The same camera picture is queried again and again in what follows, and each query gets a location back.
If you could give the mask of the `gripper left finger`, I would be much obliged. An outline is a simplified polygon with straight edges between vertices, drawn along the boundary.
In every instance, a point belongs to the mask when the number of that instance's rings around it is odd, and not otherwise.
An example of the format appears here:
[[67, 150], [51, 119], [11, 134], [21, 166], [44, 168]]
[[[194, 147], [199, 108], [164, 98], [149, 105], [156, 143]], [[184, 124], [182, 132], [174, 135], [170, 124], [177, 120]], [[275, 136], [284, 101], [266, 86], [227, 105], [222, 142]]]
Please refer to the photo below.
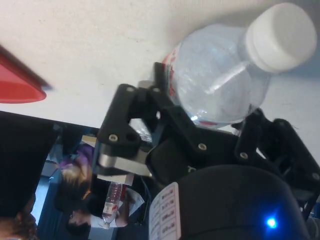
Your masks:
[[192, 158], [207, 158], [209, 145], [200, 136], [184, 110], [174, 105], [164, 92], [165, 66], [153, 65], [154, 83], [149, 88], [120, 84], [99, 129], [101, 153], [112, 157], [133, 158], [141, 146], [140, 135], [130, 126], [132, 119], [141, 119], [160, 144], [174, 140]]

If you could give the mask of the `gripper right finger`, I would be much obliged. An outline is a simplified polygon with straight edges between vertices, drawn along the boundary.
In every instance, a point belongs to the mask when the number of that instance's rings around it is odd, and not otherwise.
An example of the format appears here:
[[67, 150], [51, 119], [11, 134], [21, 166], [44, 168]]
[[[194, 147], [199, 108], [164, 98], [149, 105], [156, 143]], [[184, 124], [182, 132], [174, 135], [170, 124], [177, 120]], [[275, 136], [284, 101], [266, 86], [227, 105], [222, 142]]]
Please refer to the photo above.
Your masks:
[[253, 127], [257, 149], [276, 168], [298, 198], [320, 196], [320, 167], [287, 120], [268, 120], [259, 108], [231, 127], [241, 132], [246, 127]]

